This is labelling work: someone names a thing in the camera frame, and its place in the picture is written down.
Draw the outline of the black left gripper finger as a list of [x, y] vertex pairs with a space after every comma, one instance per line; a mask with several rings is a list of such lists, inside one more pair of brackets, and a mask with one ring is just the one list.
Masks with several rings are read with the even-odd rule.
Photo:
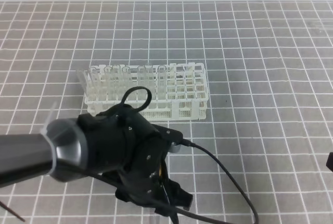
[[193, 195], [182, 189], [179, 183], [168, 179], [166, 183], [166, 192], [172, 206], [182, 207], [186, 211], [190, 210], [193, 202]]

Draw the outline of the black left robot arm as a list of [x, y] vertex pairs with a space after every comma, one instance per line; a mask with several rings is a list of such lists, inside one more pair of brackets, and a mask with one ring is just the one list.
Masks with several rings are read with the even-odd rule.
[[188, 210], [193, 196], [169, 178], [165, 162], [182, 139], [181, 132], [150, 123], [127, 104], [57, 119], [40, 133], [1, 136], [1, 186], [46, 174], [60, 182], [100, 174], [122, 201]]

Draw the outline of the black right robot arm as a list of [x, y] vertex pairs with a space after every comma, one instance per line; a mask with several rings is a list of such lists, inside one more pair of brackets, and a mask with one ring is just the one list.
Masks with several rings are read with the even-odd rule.
[[333, 171], [333, 152], [330, 152], [326, 161], [326, 167]]

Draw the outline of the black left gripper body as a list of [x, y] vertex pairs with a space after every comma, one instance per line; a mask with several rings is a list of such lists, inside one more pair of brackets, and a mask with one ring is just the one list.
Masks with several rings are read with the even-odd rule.
[[169, 203], [165, 158], [177, 130], [154, 125], [129, 106], [117, 106], [95, 117], [82, 114], [78, 126], [88, 147], [88, 171], [102, 173], [123, 186], [123, 200], [148, 205], [142, 195]]

